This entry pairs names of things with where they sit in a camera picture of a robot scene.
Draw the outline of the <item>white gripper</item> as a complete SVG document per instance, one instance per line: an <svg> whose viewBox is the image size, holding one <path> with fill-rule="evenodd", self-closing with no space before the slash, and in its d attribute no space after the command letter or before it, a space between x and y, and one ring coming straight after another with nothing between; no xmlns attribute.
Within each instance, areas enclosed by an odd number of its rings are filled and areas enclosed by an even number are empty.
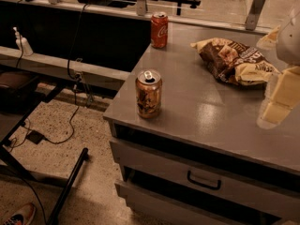
<svg viewBox="0 0 300 225"><path fill-rule="evenodd" d="M290 66L272 75L262 102L257 125L269 129L278 126L300 103L300 2L292 7L282 24L261 37L256 46L277 50L277 58Z"/></svg>

